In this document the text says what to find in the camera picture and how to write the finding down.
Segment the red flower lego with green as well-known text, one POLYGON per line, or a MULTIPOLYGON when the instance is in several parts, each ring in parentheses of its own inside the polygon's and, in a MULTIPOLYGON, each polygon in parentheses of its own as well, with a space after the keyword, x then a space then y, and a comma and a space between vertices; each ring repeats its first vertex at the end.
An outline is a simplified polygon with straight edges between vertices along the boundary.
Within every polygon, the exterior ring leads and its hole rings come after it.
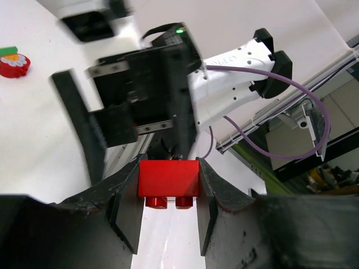
POLYGON ((5 78, 19 78, 27 75, 31 61, 18 53, 17 47, 1 48, 0 73, 5 78))

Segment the red teal lego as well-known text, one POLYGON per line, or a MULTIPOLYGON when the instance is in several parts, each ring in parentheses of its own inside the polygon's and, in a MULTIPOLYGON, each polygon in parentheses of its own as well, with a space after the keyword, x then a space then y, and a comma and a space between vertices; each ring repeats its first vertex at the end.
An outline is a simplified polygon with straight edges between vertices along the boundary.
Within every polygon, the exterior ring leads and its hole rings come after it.
POLYGON ((197 160, 142 160, 138 196, 153 209, 166 209, 171 200, 177 209, 189 209, 200 196, 199 169, 197 160))

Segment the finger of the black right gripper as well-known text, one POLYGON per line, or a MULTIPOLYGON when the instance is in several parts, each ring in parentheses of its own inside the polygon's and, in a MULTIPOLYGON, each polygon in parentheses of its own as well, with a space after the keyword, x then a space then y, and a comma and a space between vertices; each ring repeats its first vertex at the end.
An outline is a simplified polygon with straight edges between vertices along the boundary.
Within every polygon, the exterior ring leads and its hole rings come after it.
POLYGON ((51 75, 63 105, 81 143, 92 185, 104 178, 107 144, 93 115, 88 111, 71 71, 51 75))
POLYGON ((137 141, 135 122, 128 105, 117 105, 90 112, 107 147, 137 141))

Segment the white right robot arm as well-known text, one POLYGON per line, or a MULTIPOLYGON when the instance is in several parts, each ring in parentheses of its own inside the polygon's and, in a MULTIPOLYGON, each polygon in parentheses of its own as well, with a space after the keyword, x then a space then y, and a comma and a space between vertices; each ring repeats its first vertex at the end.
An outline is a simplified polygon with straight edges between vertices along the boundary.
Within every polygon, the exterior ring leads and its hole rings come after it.
POLYGON ((186 159, 199 130, 288 88, 271 73, 292 78, 292 61, 275 51, 264 28, 246 44, 205 60, 182 22, 147 35, 155 35, 148 48, 99 58, 88 68, 101 109, 87 109, 71 71, 50 77, 81 143, 92 184, 104 178, 107 149, 153 134, 146 151, 150 160, 186 159))

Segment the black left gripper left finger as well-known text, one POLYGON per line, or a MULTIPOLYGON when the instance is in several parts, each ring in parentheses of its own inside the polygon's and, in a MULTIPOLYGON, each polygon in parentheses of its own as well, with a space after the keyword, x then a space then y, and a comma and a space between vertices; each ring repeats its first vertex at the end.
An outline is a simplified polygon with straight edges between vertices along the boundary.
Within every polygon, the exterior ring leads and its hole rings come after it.
POLYGON ((2 268, 130 268, 144 200, 140 154, 121 170, 61 203, 1 195, 2 268))

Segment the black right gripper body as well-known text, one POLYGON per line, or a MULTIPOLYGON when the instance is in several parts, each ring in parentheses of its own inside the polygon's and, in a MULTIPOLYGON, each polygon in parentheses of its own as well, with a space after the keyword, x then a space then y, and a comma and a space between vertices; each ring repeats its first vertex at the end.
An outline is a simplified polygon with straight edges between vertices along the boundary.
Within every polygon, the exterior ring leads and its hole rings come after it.
POLYGON ((189 76, 201 66, 183 22, 148 31, 151 46, 104 57, 88 68, 103 109, 128 105, 138 136, 170 130, 173 155, 186 157, 197 135, 189 76))

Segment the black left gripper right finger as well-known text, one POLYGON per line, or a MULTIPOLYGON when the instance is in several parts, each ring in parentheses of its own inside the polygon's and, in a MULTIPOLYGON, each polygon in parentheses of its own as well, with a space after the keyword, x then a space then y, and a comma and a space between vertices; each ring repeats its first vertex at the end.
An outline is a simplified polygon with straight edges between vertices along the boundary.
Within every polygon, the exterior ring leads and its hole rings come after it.
POLYGON ((358 197, 252 198, 199 160, 196 201, 207 268, 357 268, 358 197))

